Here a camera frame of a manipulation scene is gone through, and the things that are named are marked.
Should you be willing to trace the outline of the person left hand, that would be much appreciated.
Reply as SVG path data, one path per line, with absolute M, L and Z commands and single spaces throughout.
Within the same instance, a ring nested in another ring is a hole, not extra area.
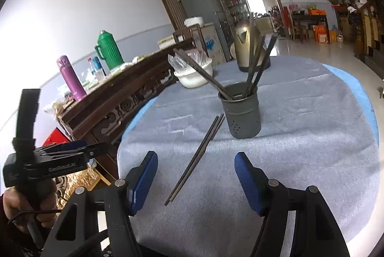
M 49 211 L 57 209 L 56 184 L 54 180 L 50 180 L 50 194 L 42 200 L 40 209 Z M 10 220 L 21 211 L 32 210 L 33 207 L 27 201 L 26 197 L 21 194 L 15 187 L 9 187 L 3 194 L 3 209 L 5 215 Z M 14 225 L 23 233 L 29 234 L 27 223 L 33 218 L 31 215 L 17 218 Z M 41 222 L 44 228 L 50 229 L 56 220 L 56 214 L 39 214 L 37 219 Z

